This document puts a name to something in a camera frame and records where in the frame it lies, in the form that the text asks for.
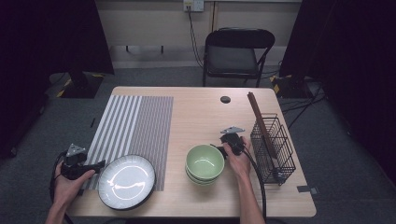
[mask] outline ceramic bowl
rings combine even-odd
[[[190,149],[186,159],[186,169],[198,181],[216,179],[224,168],[221,152],[210,145],[199,145]]]
[[[200,185],[200,186],[211,185],[211,184],[213,184],[213,183],[216,181],[216,179],[217,179],[217,177],[216,177],[216,178],[214,178],[214,179],[207,180],[207,181],[199,180],[199,179],[195,178],[193,175],[190,174],[190,172],[187,170],[187,167],[186,167],[186,174],[187,174],[187,176],[189,177],[189,180],[190,180],[192,183],[197,184],[197,185]]]

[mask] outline black cord on floor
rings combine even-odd
[[[316,104],[316,103],[318,103],[318,102],[320,102],[320,101],[322,101],[322,100],[324,100],[324,99],[326,99],[326,95],[323,94],[323,96],[322,96],[320,99],[318,99],[318,100],[316,100],[316,101],[314,101],[314,102],[312,102],[312,103],[310,103],[311,100],[306,100],[306,101],[302,101],[302,102],[289,102],[289,103],[285,103],[285,104],[282,104],[282,105],[286,105],[286,104],[295,104],[295,105],[293,105],[293,106],[291,106],[291,107],[289,107],[289,108],[287,108],[287,109],[285,109],[285,110],[282,110],[282,113],[283,113],[283,115],[286,115],[286,113],[289,112],[289,111],[291,111],[291,110],[296,110],[296,109],[304,108],[304,107],[306,107],[307,105],[314,105],[314,104]]]
[[[277,69],[276,69],[276,70],[270,71],[270,72],[263,72],[262,74],[271,74],[271,76],[262,77],[262,79],[266,79],[266,78],[268,78],[268,77],[276,76],[276,74],[277,74],[277,73],[279,72],[279,70],[280,70],[280,65],[282,64],[282,61],[283,61],[283,60],[281,60],[281,61],[279,61],[279,62],[277,63]]]
[[[61,77],[58,78],[58,80],[54,81],[54,82],[51,84],[51,86],[54,86],[56,83],[58,83],[60,80],[62,80],[62,78],[64,78],[64,75],[66,75],[66,72],[64,72],[64,74],[61,75]]]
[[[315,102],[315,99],[318,97],[318,93],[321,90],[322,85],[319,86],[319,88],[317,89],[317,92],[314,94],[314,96],[312,97],[312,99],[310,100],[309,104],[306,104],[304,106],[304,109],[297,115],[297,117],[290,123],[288,129],[290,130],[291,126],[294,124],[294,122],[305,112],[305,110],[313,104],[313,102]]]

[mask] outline black wire rack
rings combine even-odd
[[[253,126],[250,139],[256,156],[259,172],[264,184],[284,184],[296,169],[292,146],[285,128],[276,114],[262,114],[269,140],[276,152],[276,158],[270,156],[262,131],[257,122]]]

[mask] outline chair backrest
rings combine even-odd
[[[275,37],[262,29],[221,28],[210,33],[205,44],[223,48],[269,50],[275,44]]]

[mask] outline human hand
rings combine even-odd
[[[84,175],[76,180],[69,180],[61,175],[62,162],[56,166],[55,170],[55,192],[54,192],[54,204],[68,207],[71,202],[76,198],[79,189],[82,184],[95,174],[94,170],[87,171]]]
[[[242,141],[245,145],[245,150],[250,149],[250,142],[246,139],[245,136],[242,136]],[[224,150],[227,152],[228,160],[230,161],[230,165],[235,173],[236,177],[249,176],[250,173],[250,160],[245,153],[242,153],[239,156],[235,156],[233,154],[233,150],[231,149],[228,143],[223,143]]]

